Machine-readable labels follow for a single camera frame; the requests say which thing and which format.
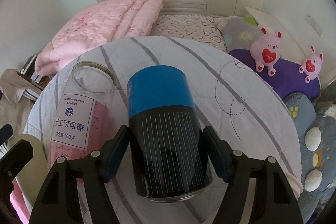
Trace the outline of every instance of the embroidered flower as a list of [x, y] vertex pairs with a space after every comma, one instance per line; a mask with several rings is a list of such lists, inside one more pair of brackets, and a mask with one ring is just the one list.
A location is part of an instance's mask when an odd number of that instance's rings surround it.
[[251, 40], [253, 38], [253, 34], [250, 33], [250, 32], [241, 32], [239, 35], [238, 35], [238, 39], [241, 40], [241, 41], [246, 41], [246, 40]]

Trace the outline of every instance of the pink quilt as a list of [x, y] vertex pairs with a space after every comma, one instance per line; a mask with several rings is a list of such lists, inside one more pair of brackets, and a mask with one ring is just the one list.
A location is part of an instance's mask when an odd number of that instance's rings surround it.
[[35, 71], [53, 75], [81, 54], [123, 37], [146, 37], [162, 0], [107, 0], [78, 12], [38, 55]]

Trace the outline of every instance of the blue can lid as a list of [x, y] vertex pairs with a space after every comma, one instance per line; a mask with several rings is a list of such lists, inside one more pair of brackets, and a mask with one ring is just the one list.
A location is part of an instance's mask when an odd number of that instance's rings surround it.
[[128, 118], [163, 106], [195, 108], [188, 82], [175, 67], [158, 65], [135, 73], [127, 84]]

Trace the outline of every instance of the gray cushion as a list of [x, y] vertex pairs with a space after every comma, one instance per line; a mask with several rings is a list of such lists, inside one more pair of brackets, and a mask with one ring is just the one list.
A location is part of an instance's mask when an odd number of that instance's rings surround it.
[[249, 50], [262, 35], [252, 17], [234, 17], [219, 23], [217, 28], [222, 32], [227, 52], [237, 48]]

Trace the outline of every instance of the white wall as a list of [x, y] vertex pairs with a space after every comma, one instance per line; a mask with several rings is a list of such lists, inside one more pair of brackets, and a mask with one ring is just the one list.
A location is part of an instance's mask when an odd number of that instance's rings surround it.
[[[265, 0], [263, 12], [273, 15], [309, 54], [309, 46], [323, 51], [322, 85], [336, 77], [336, 4], [334, 0]], [[310, 13], [323, 29], [322, 37], [305, 22]]]
[[21, 69], [76, 12], [96, 0], [0, 0], [0, 74]]

